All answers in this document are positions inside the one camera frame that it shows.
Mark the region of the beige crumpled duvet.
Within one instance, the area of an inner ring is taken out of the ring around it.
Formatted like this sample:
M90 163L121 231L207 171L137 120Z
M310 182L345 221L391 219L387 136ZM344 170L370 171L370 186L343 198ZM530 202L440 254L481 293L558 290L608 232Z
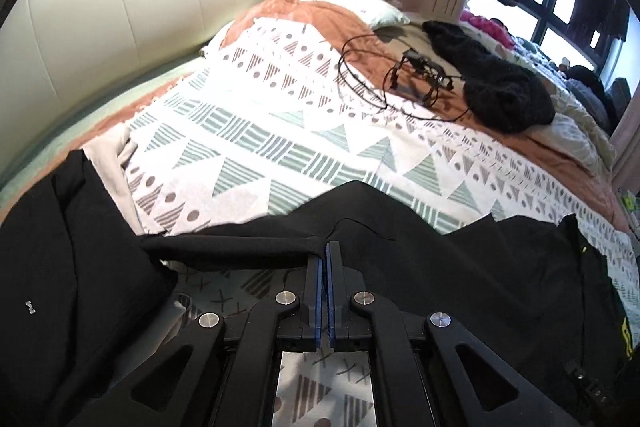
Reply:
M529 53L519 42L510 50L469 23L461 22L459 26L495 56L532 72L547 89L555 110L554 121L549 126L538 126L530 134L573 157L595 176L608 178L616 157L615 148L585 106L566 89L560 73L549 68L550 63L540 53Z

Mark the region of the dark blue cushion by window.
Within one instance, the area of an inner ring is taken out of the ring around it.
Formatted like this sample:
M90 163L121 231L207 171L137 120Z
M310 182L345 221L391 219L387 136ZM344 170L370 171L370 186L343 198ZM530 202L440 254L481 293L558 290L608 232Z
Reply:
M592 70L577 65L566 72L565 86L597 125L612 135L631 101L627 80L616 78L611 87L605 88Z

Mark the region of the patterned white bed cover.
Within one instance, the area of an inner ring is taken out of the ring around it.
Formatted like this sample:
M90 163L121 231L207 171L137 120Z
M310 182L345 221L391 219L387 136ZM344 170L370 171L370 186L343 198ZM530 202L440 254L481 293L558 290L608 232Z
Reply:
M146 227L176 235L283 215L350 181L395 197L440 233L484 216L572 214L608 259L638 341L639 272L624 231L483 132L364 103L337 78L339 58L308 24L258 18L118 116L113 127L126 124L137 144L125 176Z

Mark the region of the orange quilt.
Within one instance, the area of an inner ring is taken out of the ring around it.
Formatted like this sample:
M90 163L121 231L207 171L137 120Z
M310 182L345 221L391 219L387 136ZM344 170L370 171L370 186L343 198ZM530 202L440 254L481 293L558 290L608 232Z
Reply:
M341 52L343 46L348 46L347 64L361 72L374 87L388 86L383 78L396 63L399 54L378 38L355 13L322 1L265 0L239 15L220 45L224 48L234 43L259 17L311 25L335 51ZM487 128L468 111L466 102L457 91L443 94L433 112L445 119L465 113L454 123L454 127L468 127L491 136L554 176L614 228L624 232L628 230L625 213L606 176L591 172L585 161L568 153L564 146L545 138L544 132L550 129L548 126L531 127L515 134Z

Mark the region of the pink clothes on windowsill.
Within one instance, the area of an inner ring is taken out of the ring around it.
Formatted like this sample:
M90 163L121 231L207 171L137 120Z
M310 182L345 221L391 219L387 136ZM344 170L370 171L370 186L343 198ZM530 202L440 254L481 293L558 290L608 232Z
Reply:
M515 48L515 42L511 37L510 32L498 20L488 20L488 18L480 15L474 15L468 10L462 11L459 20L462 23L467 23L481 32L484 32L484 34L500 42L505 48L509 50L513 50Z

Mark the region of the black shirt with yellow print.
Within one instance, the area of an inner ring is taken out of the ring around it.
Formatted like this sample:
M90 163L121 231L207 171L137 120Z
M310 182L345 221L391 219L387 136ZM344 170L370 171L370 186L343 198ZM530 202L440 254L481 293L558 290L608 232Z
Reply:
M145 235L151 256L198 271L280 267L340 245L344 265L399 309L451 314L582 425L639 421L639 351L608 260L578 228L484 217L448 234L350 182L281 216Z

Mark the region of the black knitted garment on bed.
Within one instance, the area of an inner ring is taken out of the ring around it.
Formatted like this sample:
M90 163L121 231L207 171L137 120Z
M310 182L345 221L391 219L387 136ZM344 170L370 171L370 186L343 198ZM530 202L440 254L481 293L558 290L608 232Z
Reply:
M552 124L551 96L533 72L492 54L457 25L428 20L422 29L435 53L459 72L464 101L485 127L515 134Z

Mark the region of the folded grey white cloth stack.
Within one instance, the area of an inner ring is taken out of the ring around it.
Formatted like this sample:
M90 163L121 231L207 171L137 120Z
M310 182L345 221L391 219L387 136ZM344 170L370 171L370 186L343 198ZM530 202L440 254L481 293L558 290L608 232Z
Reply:
M157 232L158 228L155 225L150 229L146 227L148 219L140 218L125 176L128 161L137 150L137 144L130 139L129 127L126 124L116 124L112 129L85 143L81 150L91 161L105 190L132 231L137 235L149 231ZM151 358L163 343L168 343L178 333L180 320L186 311L188 308L180 303L178 295L171 295L163 308L153 313L154 321L151 325L117 362L113 384L119 383Z

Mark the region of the folded black garment on stack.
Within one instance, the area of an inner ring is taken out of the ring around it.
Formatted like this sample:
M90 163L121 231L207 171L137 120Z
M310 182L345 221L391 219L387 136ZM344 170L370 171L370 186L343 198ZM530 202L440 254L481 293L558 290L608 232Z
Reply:
M70 152L1 225L2 425L65 425L111 384L176 284Z

